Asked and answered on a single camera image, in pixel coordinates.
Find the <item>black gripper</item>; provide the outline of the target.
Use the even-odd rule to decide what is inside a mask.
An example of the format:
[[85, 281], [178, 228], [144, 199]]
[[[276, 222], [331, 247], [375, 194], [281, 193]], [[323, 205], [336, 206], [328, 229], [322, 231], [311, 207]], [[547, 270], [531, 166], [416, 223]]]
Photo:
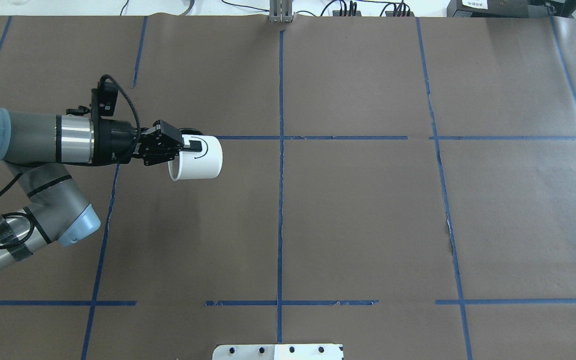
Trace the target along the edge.
[[140, 158], [144, 166], [173, 161], [183, 148], [183, 152], [201, 153], [201, 140], [185, 140], [178, 128], [163, 120], [157, 120], [150, 129], [140, 136]]

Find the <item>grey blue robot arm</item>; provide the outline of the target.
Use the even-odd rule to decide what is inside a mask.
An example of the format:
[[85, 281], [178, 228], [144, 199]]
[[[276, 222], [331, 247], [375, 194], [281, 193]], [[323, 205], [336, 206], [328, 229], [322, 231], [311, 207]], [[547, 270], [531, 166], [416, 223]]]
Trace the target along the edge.
[[201, 157], [208, 150], [202, 135], [162, 120], [147, 128], [96, 112], [87, 117], [0, 108], [0, 162], [13, 174], [0, 190], [0, 270], [49, 244], [76, 244], [101, 227], [67, 166], [114, 166], [133, 158], [155, 166]]

